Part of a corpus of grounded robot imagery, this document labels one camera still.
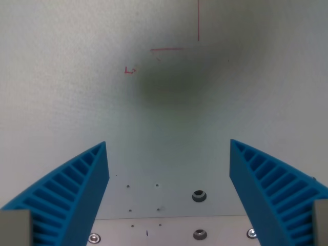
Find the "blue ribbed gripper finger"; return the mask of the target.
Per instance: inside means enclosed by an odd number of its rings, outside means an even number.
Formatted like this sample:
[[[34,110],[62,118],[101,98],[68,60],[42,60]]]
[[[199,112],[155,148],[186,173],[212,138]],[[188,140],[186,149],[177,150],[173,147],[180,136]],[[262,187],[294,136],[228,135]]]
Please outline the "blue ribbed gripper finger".
[[[80,153],[1,210],[28,210],[33,245],[86,245],[109,181],[106,143]]]
[[[230,179],[261,245],[314,245],[312,206],[326,186],[234,139]]]

